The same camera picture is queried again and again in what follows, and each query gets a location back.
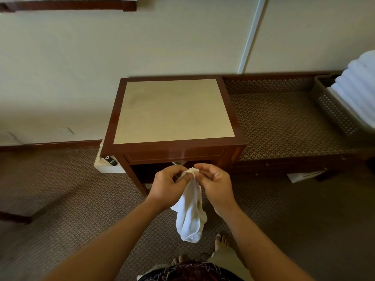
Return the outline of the person's right hand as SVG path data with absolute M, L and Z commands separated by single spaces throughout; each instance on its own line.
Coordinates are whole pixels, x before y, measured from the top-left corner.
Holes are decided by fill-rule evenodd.
M 212 204 L 215 212 L 224 220 L 238 209 L 235 200 L 230 175 L 219 167 L 207 164 L 197 163 L 194 165 L 198 172 L 195 172 L 195 178 L 200 184 L 200 172 L 211 172 L 215 175 L 214 190 L 204 190 L 209 202 Z

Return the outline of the person's left hand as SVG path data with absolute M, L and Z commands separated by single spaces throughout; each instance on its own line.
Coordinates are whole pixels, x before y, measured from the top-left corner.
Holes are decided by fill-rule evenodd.
M 177 187 L 175 182 L 187 168 L 172 165 L 156 173 L 151 190 L 146 198 L 147 204 L 158 213 L 174 206 L 181 198 L 186 187 Z

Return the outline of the white sock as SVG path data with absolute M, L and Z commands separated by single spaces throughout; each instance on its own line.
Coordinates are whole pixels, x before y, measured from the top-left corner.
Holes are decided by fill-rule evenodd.
M 207 214 L 203 210 L 202 189 L 194 176 L 194 173 L 198 172 L 198 169 L 192 167 L 181 174 L 179 180 L 185 174 L 191 174 L 193 178 L 187 184 L 178 202 L 171 207 L 171 210 L 177 213 L 177 233 L 182 241 L 189 243 L 200 241 L 204 224 L 207 222 Z

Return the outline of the person's right forearm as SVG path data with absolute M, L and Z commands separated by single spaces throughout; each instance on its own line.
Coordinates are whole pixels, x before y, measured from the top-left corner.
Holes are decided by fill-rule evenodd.
M 236 202 L 215 205 L 214 209 L 228 225 L 255 281 L 315 281 L 284 254 Z

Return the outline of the person's left forearm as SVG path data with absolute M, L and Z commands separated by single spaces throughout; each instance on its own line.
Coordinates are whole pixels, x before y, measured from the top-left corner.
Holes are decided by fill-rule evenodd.
M 143 232 L 178 201 L 151 194 L 115 225 L 74 252 L 42 281 L 114 281 Z

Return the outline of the person's right foot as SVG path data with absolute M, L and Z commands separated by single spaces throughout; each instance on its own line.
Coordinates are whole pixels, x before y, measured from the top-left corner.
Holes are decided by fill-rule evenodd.
M 226 250 L 230 248 L 228 240 L 225 235 L 220 233 L 216 234 L 215 242 L 214 242 L 214 252 L 218 252 L 220 250 Z

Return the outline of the wooden side table beige top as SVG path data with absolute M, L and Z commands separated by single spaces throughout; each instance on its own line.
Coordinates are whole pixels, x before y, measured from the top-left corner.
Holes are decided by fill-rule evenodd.
M 221 76 L 121 78 L 101 155 L 113 156 L 139 191 L 173 162 L 226 170 L 245 149 Z

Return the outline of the white box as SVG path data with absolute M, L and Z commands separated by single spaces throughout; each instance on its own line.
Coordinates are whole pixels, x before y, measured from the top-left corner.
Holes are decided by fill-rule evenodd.
M 96 170 L 98 170 L 100 173 L 126 173 L 126 171 L 122 168 L 122 166 L 114 156 L 112 156 L 111 158 L 113 158 L 113 160 L 117 162 L 115 166 L 111 165 L 108 161 L 101 157 L 102 146 L 103 142 L 100 143 L 99 150 L 93 164 Z

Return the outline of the beige shorts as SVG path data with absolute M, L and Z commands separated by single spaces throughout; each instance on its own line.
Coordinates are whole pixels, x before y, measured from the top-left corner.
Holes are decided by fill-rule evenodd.
M 252 281 L 249 270 L 244 266 L 242 261 L 237 256 L 235 250 L 233 250 L 231 247 L 219 247 L 208 259 L 208 262 L 213 263 L 223 269 L 227 269 L 244 281 Z

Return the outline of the dark patterned shirt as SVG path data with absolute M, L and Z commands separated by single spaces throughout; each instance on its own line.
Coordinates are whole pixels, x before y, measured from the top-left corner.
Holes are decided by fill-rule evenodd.
M 139 276 L 137 281 L 244 281 L 227 269 L 203 260 L 160 266 Z

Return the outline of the white paper sheet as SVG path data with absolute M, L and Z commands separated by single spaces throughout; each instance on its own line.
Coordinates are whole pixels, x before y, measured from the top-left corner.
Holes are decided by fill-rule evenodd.
M 297 182 L 301 182 L 307 179 L 315 178 L 326 171 L 317 171 L 311 173 L 289 173 L 287 174 L 288 179 L 294 184 Z

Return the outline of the carpeted wooden platform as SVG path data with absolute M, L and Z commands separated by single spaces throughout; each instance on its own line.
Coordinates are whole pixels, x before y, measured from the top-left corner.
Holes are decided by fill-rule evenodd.
M 223 76 L 247 141 L 230 174 L 311 173 L 323 179 L 365 163 L 375 174 L 375 146 L 342 136 L 310 97 L 317 75 L 341 71 Z

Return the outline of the dark wooden baseboard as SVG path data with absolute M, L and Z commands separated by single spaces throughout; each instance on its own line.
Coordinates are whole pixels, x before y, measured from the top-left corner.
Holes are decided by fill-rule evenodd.
M 48 142 L 35 143 L 23 145 L 0 146 L 0 153 L 3 152 L 26 152 L 37 150 L 56 150 L 56 149 L 79 149 L 99 147 L 102 140 L 82 140 L 82 141 L 62 141 L 62 142 Z

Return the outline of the brown plastic laundry basket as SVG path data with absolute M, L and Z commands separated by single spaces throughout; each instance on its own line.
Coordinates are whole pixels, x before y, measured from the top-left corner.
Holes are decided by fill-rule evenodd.
M 348 141 L 375 146 L 375 129 L 365 123 L 335 92 L 329 90 L 338 76 L 339 74 L 315 76 L 310 97 L 332 126 Z

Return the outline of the stack of white towels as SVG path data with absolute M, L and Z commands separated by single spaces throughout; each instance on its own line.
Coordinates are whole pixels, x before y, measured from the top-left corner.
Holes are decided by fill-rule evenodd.
M 327 89 L 365 128 L 375 132 L 375 50 L 350 61 Z

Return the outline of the white wall trim strip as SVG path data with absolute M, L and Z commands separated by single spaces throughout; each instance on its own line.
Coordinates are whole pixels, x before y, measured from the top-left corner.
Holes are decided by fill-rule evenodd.
M 237 75 L 243 75 L 248 64 L 252 48 L 256 40 L 256 34 L 258 32 L 259 26 L 261 24 L 263 15 L 267 8 L 267 3 L 269 0 L 258 0 L 256 4 L 256 9 L 254 16 L 251 21 L 251 26 L 247 35 L 246 43 L 241 55 L 240 63 L 237 69 Z

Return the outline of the dark wooden wall frame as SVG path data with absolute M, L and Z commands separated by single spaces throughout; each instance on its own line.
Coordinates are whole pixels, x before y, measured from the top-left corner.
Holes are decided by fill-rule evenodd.
M 138 0 L 0 0 L 0 13 L 51 10 L 119 10 L 135 12 Z

